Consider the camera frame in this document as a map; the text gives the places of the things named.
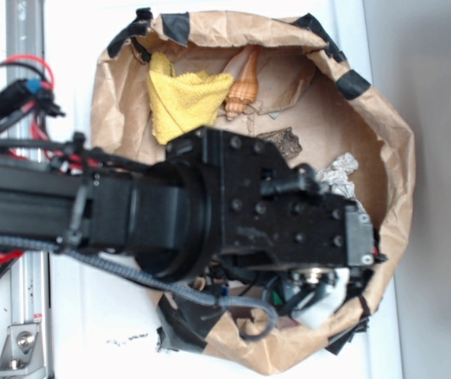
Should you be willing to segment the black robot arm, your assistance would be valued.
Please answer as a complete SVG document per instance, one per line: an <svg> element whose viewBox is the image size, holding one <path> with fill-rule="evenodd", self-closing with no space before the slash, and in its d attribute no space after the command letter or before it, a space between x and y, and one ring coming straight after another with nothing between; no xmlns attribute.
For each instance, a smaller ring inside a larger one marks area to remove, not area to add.
<svg viewBox="0 0 451 379"><path fill-rule="evenodd" d="M49 143L48 164L7 154L34 146L0 140L0 277L42 250L203 306L285 315L339 269L356 293L385 260L359 203L269 141L200 128L152 166L77 142Z"/></svg>

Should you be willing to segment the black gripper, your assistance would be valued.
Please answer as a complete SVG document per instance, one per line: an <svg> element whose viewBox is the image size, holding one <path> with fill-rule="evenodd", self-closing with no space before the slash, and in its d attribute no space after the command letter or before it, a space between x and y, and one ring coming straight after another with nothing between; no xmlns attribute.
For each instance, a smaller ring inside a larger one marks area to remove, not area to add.
<svg viewBox="0 0 451 379"><path fill-rule="evenodd" d="M269 141L200 128L167 146L167 161L219 180L220 250L234 280L262 287L281 316L330 301L338 309L360 295L384 261L378 235L359 203L330 191L305 163L290 167Z"/></svg>

